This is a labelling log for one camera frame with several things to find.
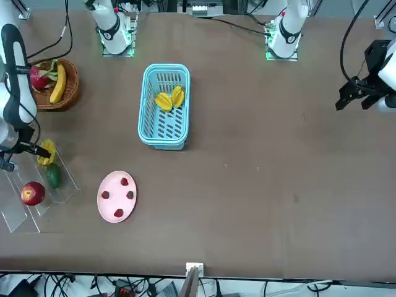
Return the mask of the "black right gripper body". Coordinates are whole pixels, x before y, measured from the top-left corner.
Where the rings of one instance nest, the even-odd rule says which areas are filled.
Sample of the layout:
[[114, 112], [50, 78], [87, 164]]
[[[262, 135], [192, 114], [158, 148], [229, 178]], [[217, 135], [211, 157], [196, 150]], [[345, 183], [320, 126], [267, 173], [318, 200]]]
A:
[[31, 139], [35, 130], [30, 126], [24, 126], [23, 128], [18, 129], [17, 132], [18, 142], [29, 144], [31, 143]]

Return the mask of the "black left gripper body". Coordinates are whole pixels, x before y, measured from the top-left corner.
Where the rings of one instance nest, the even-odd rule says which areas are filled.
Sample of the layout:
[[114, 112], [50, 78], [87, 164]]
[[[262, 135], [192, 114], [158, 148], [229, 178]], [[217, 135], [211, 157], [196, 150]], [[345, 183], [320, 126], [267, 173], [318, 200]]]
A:
[[389, 87], [379, 78], [378, 73], [382, 68], [387, 54], [390, 40], [374, 40], [364, 51], [368, 75], [356, 83], [365, 90], [388, 90]]

